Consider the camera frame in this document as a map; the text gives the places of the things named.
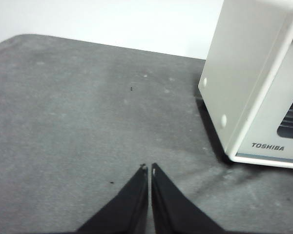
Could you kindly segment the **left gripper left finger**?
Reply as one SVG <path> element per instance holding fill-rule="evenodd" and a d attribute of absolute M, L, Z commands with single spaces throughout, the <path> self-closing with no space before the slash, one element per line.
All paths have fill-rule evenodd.
<path fill-rule="evenodd" d="M 78 230 L 78 234 L 144 234 L 148 168 L 142 164 L 125 186 Z"/>

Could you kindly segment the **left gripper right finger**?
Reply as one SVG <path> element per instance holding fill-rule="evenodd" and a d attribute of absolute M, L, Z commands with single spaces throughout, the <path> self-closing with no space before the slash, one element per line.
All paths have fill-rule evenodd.
<path fill-rule="evenodd" d="M 157 234 L 223 234 L 224 229 L 196 207 L 156 163 L 151 171 L 151 200 Z"/>

